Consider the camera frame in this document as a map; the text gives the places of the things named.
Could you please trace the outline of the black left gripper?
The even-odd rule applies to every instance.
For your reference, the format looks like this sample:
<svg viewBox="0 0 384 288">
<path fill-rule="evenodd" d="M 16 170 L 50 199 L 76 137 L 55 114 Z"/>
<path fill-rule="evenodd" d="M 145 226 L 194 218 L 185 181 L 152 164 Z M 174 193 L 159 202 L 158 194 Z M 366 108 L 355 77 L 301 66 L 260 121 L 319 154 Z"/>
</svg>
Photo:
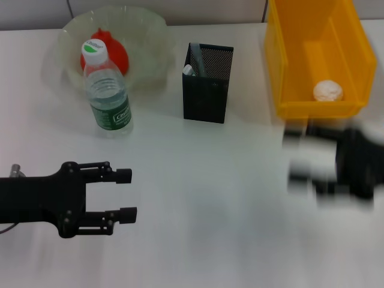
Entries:
<svg viewBox="0 0 384 288">
<path fill-rule="evenodd" d="M 47 222 L 62 238 L 113 234 L 115 223 L 136 222 L 137 208 L 85 212 L 86 183 L 130 184 L 131 169 L 113 170 L 108 161 L 66 162 L 49 176 L 1 178 L 1 224 Z"/>
</svg>

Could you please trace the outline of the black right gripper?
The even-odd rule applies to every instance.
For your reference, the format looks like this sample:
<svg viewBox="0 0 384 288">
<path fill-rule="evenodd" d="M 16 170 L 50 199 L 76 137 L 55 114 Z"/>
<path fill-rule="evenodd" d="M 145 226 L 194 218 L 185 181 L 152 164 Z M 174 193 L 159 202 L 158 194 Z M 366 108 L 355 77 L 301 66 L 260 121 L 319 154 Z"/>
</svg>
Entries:
<svg viewBox="0 0 384 288">
<path fill-rule="evenodd" d="M 312 137 L 337 143 L 335 167 L 337 181 L 308 175 L 289 175 L 292 193 L 309 193 L 321 205 L 373 200 L 374 189 L 383 184 L 383 145 L 366 137 L 357 128 L 339 131 L 333 128 L 306 126 L 285 128 L 284 140 Z"/>
</svg>

